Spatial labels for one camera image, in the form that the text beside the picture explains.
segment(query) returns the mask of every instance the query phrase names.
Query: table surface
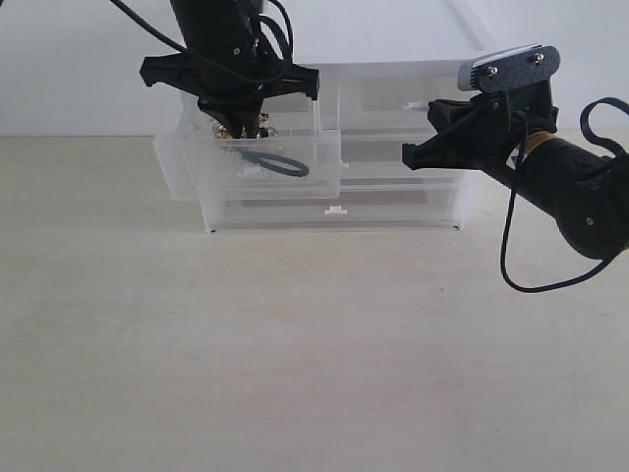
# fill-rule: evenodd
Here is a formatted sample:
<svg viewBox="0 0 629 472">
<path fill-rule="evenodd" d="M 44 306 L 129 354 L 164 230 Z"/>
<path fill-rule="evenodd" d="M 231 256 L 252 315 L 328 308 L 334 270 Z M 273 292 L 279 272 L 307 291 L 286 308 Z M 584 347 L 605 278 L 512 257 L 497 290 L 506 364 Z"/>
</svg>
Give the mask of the table surface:
<svg viewBox="0 0 629 472">
<path fill-rule="evenodd" d="M 209 236 L 149 139 L 0 140 L 0 468 L 621 470 L 629 262 L 517 294 L 505 208 Z M 523 283 L 588 265 L 523 203 L 514 233 Z"/>
</svg>

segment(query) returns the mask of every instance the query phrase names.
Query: black cable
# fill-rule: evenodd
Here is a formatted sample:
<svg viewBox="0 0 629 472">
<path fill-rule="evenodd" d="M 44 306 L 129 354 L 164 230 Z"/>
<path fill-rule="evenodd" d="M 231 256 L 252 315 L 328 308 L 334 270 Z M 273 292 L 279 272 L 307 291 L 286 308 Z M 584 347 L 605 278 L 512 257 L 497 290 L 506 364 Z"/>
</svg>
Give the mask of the black cable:
<svg viewBox="0 0 629 472">
<path fill-rule="evenodd" d="M 618 257 L 618 255 L 614 256 L 611 259 L 602 261 L 595 268 L 590 270 L 588 273 L 585 273 L 579 277 L 572 278 L 570 280 L 565 280 L 563 282 L 552 283 L 550 285 L 543 285 L 540 287 L 523 287 L 514 282 L 509 276 L 509 272 L 507 270 L 507 248 L 509 245 L 509 234 L 511 233 L 511 224 L 513 222 L 513 213 L 515 211 L 515 201 L 518 195 L 518 184 L 520 181 L 520 176 L 522 175 L 522 162 L 524 160 L 524 154 L 526 152 L 527 140 L 529 138 L 529 122 L 527 116 L 523 112 L 517 112 L 516 117 L 522 122 L 522 141 L 520 143 L 520 150 L 518 151 L 518 156 L 515 162 L 515 176 L 513 179 L 513 185 L 511 187 L 511 197 L 509 198 L 509 209 L 507 211 L 507 218 L 504 225 L 504 232 L 502 233 L 502 247 L 500 250 L 500 271 L 502 273 L 502 278 L 507 284 L 522 293 L 545 293 L 553 290 L 559 290 L 561 288 L 572 287 L 579 283 L 586 282 L 596 275 L 600 274 L 604 271 L 613 261 Z"/>
<path fill-rule="evenodd" d="M 140 15 L 138 15 L 134 10 L 132 10 L 124 1 L 122 0 L 110 0 L 111 3 L 113 3 L 116 7 L 118 7 L 125 15 L 127 15 L 131 20 L 133 20 L 140 28 L 142 28 L 143 30 L 145 30 L 146 32 L 148 32 L 149 34 L 151 34 L 153 37 L 155 37 L 156 39 L 159 39 L 161 42 L 163 42 L 164 44 L 166 44 L 167 46 L 172 47 L 173 49 L 175 49 L 176 51 L 179 51 L 183 54 L 187 54 L 188 56 L 197 59 L 198 61 L 213 67 L 215 69 L 218 69 L 222 72 L 225 72 L 231 76 L 233 76 L 234 78 L 243 81 L 247 84 L 253 84 L 256 86 L 263 86 L 266 84 L 272 84 L 274 82 L 279 81 L 280 79 L 282 79 L 282 77 L 286 74 L 286 72 L 288 71 L 289 67 L 292 64 L 292 55 L 286 56 L 284 55 L 283 62 L 284 62 L 284 67 L 282 68 L 282 70 L 275 76 L 270 77 L 270 78 L 266 78 L 266 79 L 251 79 L 249 77 L 245 77 L 241 74 L 239 74 L 238 72 L 223 66 L 222 64 L 219 64 L 216 61 L 213 61 L 209 58 L 207 58 L 206 56 L 204 56 L 203 54 L 200 54 L 199 52 L 195 51 L 194 49 L 190 49 L 190 48 L 186 48 L 184 46 L 182 46 L 181 44 L 179 44 L 178 42 L 174 41 L 173 39 L 171 39 L 170 37 L 166 36 L 164 33 L 160 32 L 158 29 L 154 28 L 149 22 L 147 22 L 144 18 L 142 18 Z M 269 0 L 271 3 L 273 3 L 273 5 L 281 5 L 279 3 L 278 0 Z M 282 37 L 281 35 L 278 37 L 278 30 L 281 30 L 281 28 L 279 27 L 279 25 L 277 23 L 275 23 L 273 20 L 271 19 L 266 19 L 264 20 L 265 23 L 270 23 L 273 22 L 275 23 L 275 25 L 277 26 L 277 28 L 273 28 L 271 29 L 271 32 L 273 32 L 273 35 L 275 36 L 275 39 L 277 40 L 278 44 L 282 44 L 282 43 L 287 43 L 289 45 L 289 50 L 292 51 L 292 26 L 290 24 L 290 19 L 288 18 L 288 15 L 286 13 L 286 10 L 284 9 L 284 7 L 282 6 L 282 8 L 280 9 L 280 12 L 282 12 L 282 17 L 284 17 L 284 21 L 286 22 L 286 30 L 289 31 L 289 39 L 287 40 L 286 37 Z"/>
</svg>

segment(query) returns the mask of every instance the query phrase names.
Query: black rubber band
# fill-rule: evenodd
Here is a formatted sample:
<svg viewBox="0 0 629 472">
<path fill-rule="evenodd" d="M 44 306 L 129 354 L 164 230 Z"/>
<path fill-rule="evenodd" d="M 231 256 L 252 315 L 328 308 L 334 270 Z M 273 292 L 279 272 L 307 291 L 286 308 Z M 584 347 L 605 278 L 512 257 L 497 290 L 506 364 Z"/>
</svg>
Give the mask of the black rubber band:
<svg viewBox="0 0 629 472">
<path fill-rule="evenodd" d="M 241 156 L 247 162 L 251 164 L 259 165 L 271 172 L 277 172 L 278 174 L 287 175 L 289 177 L 307 177 L 311 170 L 309 167 L 300 162 L 299 160 L 291 159 L 290 157 L 284 157 L 277 154 L 269 154 L 267 152 L 256 152 L 254 150 L 246 150 L 241 152 Z M 285 164 L 286 166 L 277 165 L 273 162 Z"/>
</svg>

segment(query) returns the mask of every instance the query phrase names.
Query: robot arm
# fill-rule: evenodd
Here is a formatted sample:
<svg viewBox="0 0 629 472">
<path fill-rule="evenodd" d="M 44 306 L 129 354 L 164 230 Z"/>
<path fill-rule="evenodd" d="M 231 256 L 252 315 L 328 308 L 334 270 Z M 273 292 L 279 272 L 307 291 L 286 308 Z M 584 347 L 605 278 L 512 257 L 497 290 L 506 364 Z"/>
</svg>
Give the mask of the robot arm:
<svg viewBox="0 0 629 472">
<path fill-rule="evenodd" d="M 180 51 L 144 59 L 144 82 L 148 86 L 164 83 L 197 96 L 200 110 L 233 138 L 263 137 L 259 115 L 266 98 L 300 92 L 317 99 L 318 71 L 293 64 L 293 31 L 278 0 L 269 2 L 282 13 L 287 33 L 263 14 L 263 0 L 171 0 L 187 47 L 159 33 L 123 1 L 111 2 Z M 272 32 L 281 58 L 262 25 Z"/>
<path fill-rule="evenodd" d="M 437 135 L 420 145 L 404 145 L 403 161 L 422 168 L 479 169 L 512 191 L 501 267 L 505 280 L 527 293 L 574 285 L 606 268 L 629 247 L 629 156 L 618 143 L 599 138 L 589 125 L 592 110 L 608 104 L 629 114 L 629 105 L 604 98 L 581 117 L 584 136 L 609 150 L 599 157 L 559 139 L 558 110 L 550 77 L 559 68 L 554 47 L 539 45 L 503 51 L 463 64 L 459 89 L 479 90 L 471 101 L 436 100 L 429 120 Z M 548 287 L 525 288 L 506 270 L 506 247 L 515 196 L 552 216 L 566 241 L 581 255 L 602 260 L 592 272 Z"/>
</svg>

